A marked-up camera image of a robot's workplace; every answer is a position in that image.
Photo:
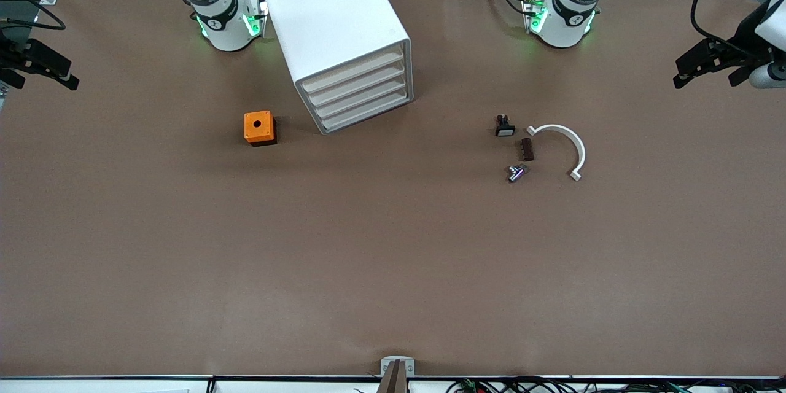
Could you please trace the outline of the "orange button enclosure box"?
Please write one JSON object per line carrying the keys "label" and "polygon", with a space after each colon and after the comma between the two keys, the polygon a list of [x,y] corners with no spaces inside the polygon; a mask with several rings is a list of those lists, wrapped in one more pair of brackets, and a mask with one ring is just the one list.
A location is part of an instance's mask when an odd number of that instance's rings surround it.
{"label": "orange button enclosure box", "polygon": [[275,145],[278,143],[277,121],[268,110],[245,113],[243,135],[253,147]]}

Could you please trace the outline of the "white drawer cabinet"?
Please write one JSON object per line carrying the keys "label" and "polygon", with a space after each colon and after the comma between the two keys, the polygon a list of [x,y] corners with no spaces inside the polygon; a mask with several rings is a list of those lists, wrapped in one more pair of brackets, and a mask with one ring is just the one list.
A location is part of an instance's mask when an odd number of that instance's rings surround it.
{"label": "white drawer cabinet", "polygon": [[266,2],[293,85],[322,134],[337,131],[326,133],[323,130],[313,105],[306,99],[301,80],[364,55],[400,44],[404,49],[401,61],[405,64],[407,77],[405,88],[411,97],[407,104],[414,100],[411,40],[389,0]]}

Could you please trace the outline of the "white plastic drawer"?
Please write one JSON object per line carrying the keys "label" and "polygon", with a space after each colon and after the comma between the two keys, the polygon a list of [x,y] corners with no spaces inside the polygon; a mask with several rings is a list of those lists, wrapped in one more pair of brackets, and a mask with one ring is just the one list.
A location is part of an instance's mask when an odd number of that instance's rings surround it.
{"label": "white plastic drawer", "polygon": [[411,101],[407,88],[392,82],[353,93],[331,104],[315,108],[318,122],[326,133],[373,118]]}
{"label": "white plastic drawer", "polygon": [[404,73],[386,68],[317,91],[309,99],[324,125],[339,125],[379,107],[388,94],[405,96],[406,85]]}
{"label": "white plastic drawer", "polygon": [[373,69],[372,71],[368,71],[367,73],[354,75],[323,89],[307,93],[306,99],[314,107],[325,106],[338,99],[350,96],[353,93],[359,93],[362,90],[373,87],[385,80],[396,79],[404,74],[405,64],[402,63],[401,60],[395,61]]}
{"label": "white plastic drawer", "polygon": [[364,55],[359,59],[337,66],[337,68],[329,69],[310,79],[303,79],[300,85],[306,93],[317,93],[317,91],[356,79],[361,74],[367,74],[374,71],[374,69],[395,63],[401,60],[403,56],[404,49],[400,44],[396,44],[393,47]]}

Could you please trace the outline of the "metal base connector bracket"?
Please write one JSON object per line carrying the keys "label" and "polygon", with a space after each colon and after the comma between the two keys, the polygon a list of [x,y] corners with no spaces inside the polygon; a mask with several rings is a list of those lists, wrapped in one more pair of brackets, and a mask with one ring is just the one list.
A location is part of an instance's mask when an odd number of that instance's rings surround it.
{"label": "metal base connector bracket", "polygon": [[548,18],[547,0],[520,0],[523,24],[528,34],[539,34]]}

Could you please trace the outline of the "white curved plastic bracket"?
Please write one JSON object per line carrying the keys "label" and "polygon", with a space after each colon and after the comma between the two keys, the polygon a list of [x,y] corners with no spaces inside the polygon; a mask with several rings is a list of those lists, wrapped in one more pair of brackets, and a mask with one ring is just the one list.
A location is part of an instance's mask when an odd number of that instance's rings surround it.
{"label": "white curved plastic bracket", "polygon": [[574,130],[564,126],[564,125],[557,125],[557,124],[548,124],[548,125],[540,125],[539,127],[534,127],[533,125],[529,125],[527,127],[527,133],[531,136],[536,136],[540,133],[545,132],[554,132],[559,133],[565,138],[572,141],[576,152],[577,152],[577,163],[574,168],[570,171],[569,176],[574,181],[580,181],[582,179],[582,168],[584,164],[586,164],[586,144],[582,141],[582,138],[576,133]]}

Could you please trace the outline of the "silver table clamp bracket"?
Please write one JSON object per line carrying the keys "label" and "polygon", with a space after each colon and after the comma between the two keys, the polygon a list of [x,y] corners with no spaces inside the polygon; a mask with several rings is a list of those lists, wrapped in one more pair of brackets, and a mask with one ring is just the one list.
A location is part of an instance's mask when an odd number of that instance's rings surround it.
{"label": "silver table clamp bracket", "polygon": [[415,359],[408,356],[386,356],[381,359],[381,377],[383,377],[387,373],[387,369],[393,366],[394,368],[397,367],[397,373],[403,375],[406,378],[416,376],[416,364]]}

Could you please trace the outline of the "brown table cover sheet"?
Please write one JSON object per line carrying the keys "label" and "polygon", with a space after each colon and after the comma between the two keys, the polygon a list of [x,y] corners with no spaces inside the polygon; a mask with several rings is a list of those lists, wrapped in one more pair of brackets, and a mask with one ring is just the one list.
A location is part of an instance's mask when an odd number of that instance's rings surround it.
{"label": "brown table cover sheet", "polygon": [[688,0],[602,0],[570,50],[499,1],[390,2],[415,102],[323,136],[277,41],[59,0],[36,37],[79,89],[0,111],[0,376],[786,374],[785,89],[675,89]]}

